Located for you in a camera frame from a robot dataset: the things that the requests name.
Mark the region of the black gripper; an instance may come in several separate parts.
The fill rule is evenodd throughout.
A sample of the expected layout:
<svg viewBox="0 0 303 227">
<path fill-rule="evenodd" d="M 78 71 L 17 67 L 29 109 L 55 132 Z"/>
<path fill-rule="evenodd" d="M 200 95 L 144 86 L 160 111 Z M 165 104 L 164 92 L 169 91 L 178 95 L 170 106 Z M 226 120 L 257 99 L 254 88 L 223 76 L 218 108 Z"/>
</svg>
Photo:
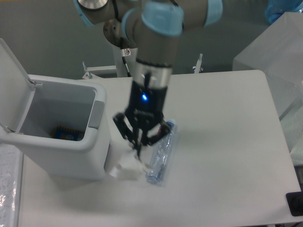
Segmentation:
<svg viewBox="0 0 303 227">
<path fill-rule="evenodd" d="M 151 146 L 168 135 L 171 126 L 164 121 L 163 107 L 168 88 L 143 87 L 135 81 L 132 82 L 129 105 L 124 113 L 116 113 L 113 121 L 123 139 L 132 144 L 132 149 L 138 149 L 138 159 L 141 160 L 142 147 Z M 133 128 L 131 130 L 126 122 L 125 116 Z M 138 145 L 138 135 L 140 129 L 153 129 L 160 123 L 158 132 L 148 137 L 148 131 L 143 131 Z"/>
</svg>

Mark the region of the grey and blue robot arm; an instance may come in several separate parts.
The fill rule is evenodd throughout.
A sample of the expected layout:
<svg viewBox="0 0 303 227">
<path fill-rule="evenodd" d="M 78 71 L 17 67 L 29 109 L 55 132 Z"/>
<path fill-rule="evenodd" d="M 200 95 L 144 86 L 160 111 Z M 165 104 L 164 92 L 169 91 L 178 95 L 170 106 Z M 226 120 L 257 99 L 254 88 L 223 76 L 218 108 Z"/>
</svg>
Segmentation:
<svg viewBox="0 0 303 227">
<path fill-rule="evenodd" d="M 220 0 L 76 0 L 84 24 L 117 20 L 120 44 L 136 48 L 129 104 L 113 120 L 137 153 L 166 136 L 163 107 L 183 32 L 220 20 Z"/>
</svg>

